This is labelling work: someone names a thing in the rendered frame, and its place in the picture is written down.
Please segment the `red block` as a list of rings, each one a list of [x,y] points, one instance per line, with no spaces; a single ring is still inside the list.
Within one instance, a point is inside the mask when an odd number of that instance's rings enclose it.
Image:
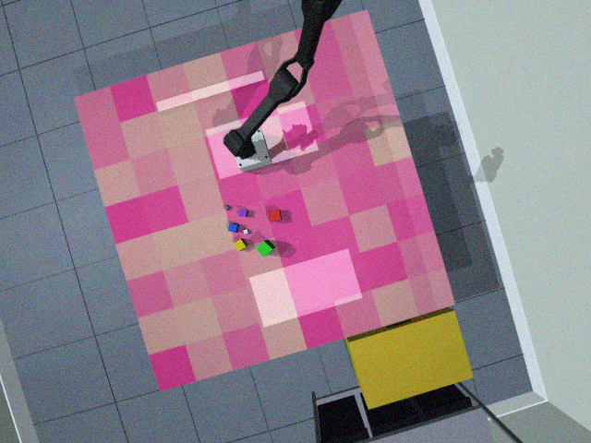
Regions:
[[[268,210],[268,213],[270,222],[277,222],[282,220],[280,210]]]

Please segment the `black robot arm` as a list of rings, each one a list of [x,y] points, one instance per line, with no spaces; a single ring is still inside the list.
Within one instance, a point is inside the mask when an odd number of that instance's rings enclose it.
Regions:
[[[223,137],[223,144],[235,157],[243,160],[257,153],[251,137],[280,104],[291,101],[306,85],[324,24],[342,1],[302,0],[304,24],[295,56],[281,63],[270,82],[268,94],[243,125],[230,129]],[[300,82],[287,69],[296,61],[303,67]]]

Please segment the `yellow cube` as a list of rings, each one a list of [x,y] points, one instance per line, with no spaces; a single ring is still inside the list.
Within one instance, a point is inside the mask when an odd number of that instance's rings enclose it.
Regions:
[[[235,242],[233,245],[235,246],[237,251],[240,251],[247,246],[243,238]]]

